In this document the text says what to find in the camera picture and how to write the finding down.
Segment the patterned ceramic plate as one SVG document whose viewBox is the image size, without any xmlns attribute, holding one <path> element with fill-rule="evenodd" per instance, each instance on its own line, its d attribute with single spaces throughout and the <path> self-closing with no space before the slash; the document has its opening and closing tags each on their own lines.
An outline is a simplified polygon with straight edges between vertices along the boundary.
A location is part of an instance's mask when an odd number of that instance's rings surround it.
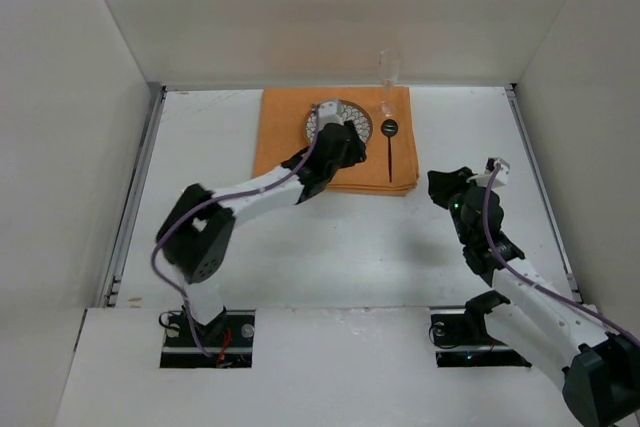
<svg viewBox="0 0 640 427">
<path fill-rule="evenodd" d="M 339 99 L 343 104 L 342 119 L 343 124 L 352 122 L 356 132 L 362 142 L 367 144 L 372 136 L 373 121 L 370 115 L 359 105 L 354 102 Z M 314 112 L 314 105 L 308 113 L 304 122 L 303 132 L 304 138 L 310 144 L 315 136 L 317 127 L 317 116 Z"/>
</svg>

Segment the black spoon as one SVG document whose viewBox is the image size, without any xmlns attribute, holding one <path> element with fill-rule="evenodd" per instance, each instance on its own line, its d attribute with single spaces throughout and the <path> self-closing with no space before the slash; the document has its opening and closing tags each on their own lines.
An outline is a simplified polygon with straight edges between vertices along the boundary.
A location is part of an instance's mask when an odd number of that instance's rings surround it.
<svg viewBox="0 0 640 427">
<path fill-rule="evenodd" d="M 398 133 L 398 123 L 392 119 L 387 118 L 381 124 L 381 133 L 387 139 L 387 167 L 388 167 L 388 179 L 389 182 L 393 182 L 393 153 L 392 153 L 392 138 Z"/>
</svg>

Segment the orange cloth placemat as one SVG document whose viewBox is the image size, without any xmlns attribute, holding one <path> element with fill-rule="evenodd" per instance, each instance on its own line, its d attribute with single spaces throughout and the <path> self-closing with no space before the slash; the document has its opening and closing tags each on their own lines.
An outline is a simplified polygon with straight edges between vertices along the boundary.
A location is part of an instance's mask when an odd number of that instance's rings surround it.
<svg viewBox="0 0 640 427">
<path fill-rule="evenodd" d="M 386 119 L 381 112 L 382 87 L 271 88 L 263 91 L 253 175 L 263 175 L 308 145 L 304 122 L 311 106 L 328 99 L 342 99 L 361 106 L 373 121 L 365 162 L 339 170 L 328 188 L 337 192 L 404 195 L 416 187 L 420 177 L 413 132 L 410 91 L 395 87 L 391 92 L 393 116 L 399 126 L 392 138 L 393 182 L 388 179 L 387 139 L 381 133 Z"/>
</svg>

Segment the clear wine glass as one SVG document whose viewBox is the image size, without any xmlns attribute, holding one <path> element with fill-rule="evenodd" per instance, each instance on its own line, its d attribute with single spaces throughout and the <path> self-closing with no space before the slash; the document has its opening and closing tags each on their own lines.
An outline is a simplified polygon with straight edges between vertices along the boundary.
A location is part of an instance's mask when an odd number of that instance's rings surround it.
<svg viewBox="0 0 640 427">
<path fill-rule="evenodd" d="M 379 55 L 378 74 L 380 84 L 384 90 L 384 99 L 381 103 L 381 112 L 385 118 L 393 116 L 391 92 L 398 80 L 401 67 L 401 57 L 397 50 L 384 49 Z"/>
</svg>

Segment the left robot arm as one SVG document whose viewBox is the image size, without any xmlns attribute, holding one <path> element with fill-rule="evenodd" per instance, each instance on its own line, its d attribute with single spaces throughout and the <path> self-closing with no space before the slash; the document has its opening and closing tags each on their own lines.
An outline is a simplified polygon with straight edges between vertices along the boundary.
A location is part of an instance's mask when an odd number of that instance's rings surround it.
<svg viewBox="0 0 640 427">
<path fill-rule="evenodd" d="M 170 211 L 151 253 L 154 273 L 183 298 L 194 342 L 222 331 L 226 308 L 206 300 L 197 309 L 187 288 L 203 283 L 221 267 L 234 229 L 272 210 L 298 205 L 325 190 L 338 170 L 366 160 L 366 145 L 354 123 L 328 123 L 305 147 L 272 171 L 226 192 L 188 186 Z"/>
</svg>

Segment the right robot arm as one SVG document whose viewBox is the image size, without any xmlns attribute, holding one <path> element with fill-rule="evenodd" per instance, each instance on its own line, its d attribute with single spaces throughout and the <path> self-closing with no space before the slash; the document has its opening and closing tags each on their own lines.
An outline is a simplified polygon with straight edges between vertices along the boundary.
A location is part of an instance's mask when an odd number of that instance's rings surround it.
<svg viewBox="0 0 640 427">
<path fill-rule="evenodd" d="M 465 305 L 466 343 L 508 346 L 558 388 L 581 425 L 612 426 L 639 410 L 639 341 L 560 294 L 504 234 L 496 190 L 509 174 L 499 157 L 481 174 L 427 174 L 429 197 L 449 212 L 465 263 L 489 287 Z"/>
</svg>

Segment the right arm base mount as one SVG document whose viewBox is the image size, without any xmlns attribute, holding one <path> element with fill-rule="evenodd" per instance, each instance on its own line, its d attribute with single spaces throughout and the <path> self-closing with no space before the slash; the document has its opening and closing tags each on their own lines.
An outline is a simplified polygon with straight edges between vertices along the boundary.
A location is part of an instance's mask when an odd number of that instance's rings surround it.
<svg viewBox="0 0 640 427">
<path fill-rule="evenodd" d="M 510 301 L 495 291 L 467 301 L 463 310 L 436 310 L 430 314 L 430 342 L 436 349 L 439 368 L 484 368 L 532 366 L 524 357 L 491 337 L 485 317 Z"/>
</svg>

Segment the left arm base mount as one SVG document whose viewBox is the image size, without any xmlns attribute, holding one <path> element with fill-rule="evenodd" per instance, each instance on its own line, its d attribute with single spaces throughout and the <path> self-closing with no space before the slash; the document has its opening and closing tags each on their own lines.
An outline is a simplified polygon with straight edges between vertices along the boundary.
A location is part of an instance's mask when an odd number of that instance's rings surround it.
<svg viewBox="0 0 640 427">
<path fill-rule="evenodd" d="M 164 330 L 159 367 L 163 369 L 244 369 L 252 367 L 255 310 L 227 310 L 207 326 L 196 325 L 205 355 L 192 337 L 184 311 L 161 313 Z"/>
</svg>

